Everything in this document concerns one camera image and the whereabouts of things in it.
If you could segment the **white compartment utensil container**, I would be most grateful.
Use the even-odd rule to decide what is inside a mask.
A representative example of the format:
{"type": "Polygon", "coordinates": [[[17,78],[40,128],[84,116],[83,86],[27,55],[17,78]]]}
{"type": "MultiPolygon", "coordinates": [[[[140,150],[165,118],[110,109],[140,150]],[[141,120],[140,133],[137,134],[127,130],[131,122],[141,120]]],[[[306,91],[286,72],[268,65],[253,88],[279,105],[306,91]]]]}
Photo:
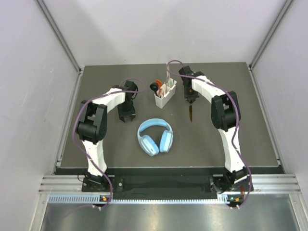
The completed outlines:
{"type": "Polygon", "coordinates": [[[155,104],[158,108],[162,109],[169,102],[169,100],[174,96],[176,92],[176,85],[177,85],[177,82],[175,80],[173,81],[173,85],[171,87],[163,84],[163,86],[161,87],[161,89],[164,89],[163,95],[159,94],[158,91],[156,92],[157,96],[154,94],[155,104]]]}

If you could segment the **small silver fork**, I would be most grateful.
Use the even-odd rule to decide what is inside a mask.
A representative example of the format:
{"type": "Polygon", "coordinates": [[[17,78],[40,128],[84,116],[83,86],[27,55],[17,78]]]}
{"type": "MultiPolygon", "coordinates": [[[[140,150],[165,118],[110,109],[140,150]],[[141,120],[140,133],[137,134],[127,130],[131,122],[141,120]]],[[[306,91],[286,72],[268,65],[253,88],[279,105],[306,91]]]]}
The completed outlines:
{"type": "Polygon", "coordinates": [[[173,84],[174,84],[174,79],[170,78],[167,82],[167,86],[171,88],[173,84]]]}

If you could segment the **white spoon horizontal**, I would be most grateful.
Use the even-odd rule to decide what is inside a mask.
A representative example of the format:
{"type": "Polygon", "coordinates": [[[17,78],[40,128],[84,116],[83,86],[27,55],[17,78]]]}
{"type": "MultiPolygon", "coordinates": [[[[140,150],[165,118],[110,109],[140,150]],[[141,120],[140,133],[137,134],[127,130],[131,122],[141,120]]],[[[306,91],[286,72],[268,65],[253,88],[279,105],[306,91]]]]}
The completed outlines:
{"type": "Polygon", "coordinates": [[[162,85],[162,87],[165,89],[165,94],[164,97],[168,94],[168,92],[170,91],[170,87],[168,87],[165,83],[162,85]]]}

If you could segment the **white spoon vertical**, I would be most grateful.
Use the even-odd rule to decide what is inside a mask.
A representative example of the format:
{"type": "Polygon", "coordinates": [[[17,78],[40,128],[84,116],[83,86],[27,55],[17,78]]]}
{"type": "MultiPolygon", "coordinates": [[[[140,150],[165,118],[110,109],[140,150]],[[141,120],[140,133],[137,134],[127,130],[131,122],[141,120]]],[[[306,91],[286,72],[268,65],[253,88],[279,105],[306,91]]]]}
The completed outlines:
{"type": "Polygon", "coordinates": [[[165,94],[165,89],[163,87],[160,88],[159,90],[159,98],[163,98],[164,97],[164,94],[165,94]]]}

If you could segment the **knife with beige handle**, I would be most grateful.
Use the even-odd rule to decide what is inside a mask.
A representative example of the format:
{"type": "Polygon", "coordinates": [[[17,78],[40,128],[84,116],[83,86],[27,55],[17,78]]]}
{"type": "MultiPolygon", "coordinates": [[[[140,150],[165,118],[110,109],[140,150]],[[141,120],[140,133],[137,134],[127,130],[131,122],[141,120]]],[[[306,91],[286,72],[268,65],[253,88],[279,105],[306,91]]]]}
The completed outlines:
{"type": "Polygon", "coordinates": [[[170,69],[169,69],[169,64],[168,62],[166,63],[166,72],[167,72],[167,76],[166,76],[166,79],[165,79],[165,84],[167,85],[169,80],[170,80],[170,69]]]}

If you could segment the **orange plastic spoon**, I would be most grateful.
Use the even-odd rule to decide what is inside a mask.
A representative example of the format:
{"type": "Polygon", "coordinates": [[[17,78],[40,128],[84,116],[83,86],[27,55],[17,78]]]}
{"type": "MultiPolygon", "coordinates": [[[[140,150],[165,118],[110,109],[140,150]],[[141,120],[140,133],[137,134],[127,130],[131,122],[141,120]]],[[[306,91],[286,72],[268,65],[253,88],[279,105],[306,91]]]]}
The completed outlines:
{"type": "Polygon", "coordinates": [[[157,79],[155,82],[156,82],[156,84],[158,85],[158,94],[160,94],[160,92],[161,92],[161,87],[162,87],[163,84],[162,84],[162,82],[161,82],[160,80],[158,80],[158,79],[157,79]]]}

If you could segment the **black ladle spoon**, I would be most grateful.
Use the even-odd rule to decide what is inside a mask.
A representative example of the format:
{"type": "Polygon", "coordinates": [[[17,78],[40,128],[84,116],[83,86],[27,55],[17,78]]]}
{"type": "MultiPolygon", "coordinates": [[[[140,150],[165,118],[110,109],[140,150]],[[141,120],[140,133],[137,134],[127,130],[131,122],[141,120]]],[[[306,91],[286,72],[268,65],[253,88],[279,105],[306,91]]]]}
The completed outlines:
{"type": "Polygon", "coordinates": [[[154,92],[155,96],[158,96],[159,86],[156,82],[150,84],[150,89],[154,92]]]}

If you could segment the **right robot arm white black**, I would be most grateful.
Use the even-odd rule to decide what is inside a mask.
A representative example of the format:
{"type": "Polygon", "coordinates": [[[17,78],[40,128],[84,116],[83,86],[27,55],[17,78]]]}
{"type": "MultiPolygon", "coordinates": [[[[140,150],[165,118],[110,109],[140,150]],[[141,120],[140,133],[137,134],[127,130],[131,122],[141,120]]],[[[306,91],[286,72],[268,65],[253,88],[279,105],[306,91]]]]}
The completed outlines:
{"type": "Polygon", "coordinates": [[[205,74],[192,71],[188,65],[179,70],[179,75],[183,81],[184,99],[190,104],[190,119],[193,117],[193,103],[203,96],[211,103],[211,121],[221,136],[226,173],[220,179],[212,179],[213,190],[218,193],[237,190],[247,179],[247,168],[241,157],[238,138],[241,113],[237,94],[218,87],[205,74]]]}

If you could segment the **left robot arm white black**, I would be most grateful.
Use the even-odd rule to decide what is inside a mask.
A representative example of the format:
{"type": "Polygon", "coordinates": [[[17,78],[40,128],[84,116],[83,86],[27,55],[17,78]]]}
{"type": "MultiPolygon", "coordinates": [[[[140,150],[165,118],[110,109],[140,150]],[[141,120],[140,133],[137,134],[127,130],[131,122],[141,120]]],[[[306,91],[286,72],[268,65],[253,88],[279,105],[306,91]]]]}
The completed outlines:
{"type": "Polygon", "coordinates": [[[102,96],[81,102],[74,132],[82,141],[82,150],[88,159],[82,192],[106,192],[111,189],[111,181],[105,174],[107,165],[103,154],[108,113],[117,108],[121,121],[125,122],[127,118],[133,120],[136,116],[133,100],[138,92],[137,84],[129,78],[120,85],[113,86],[102,96]]]}

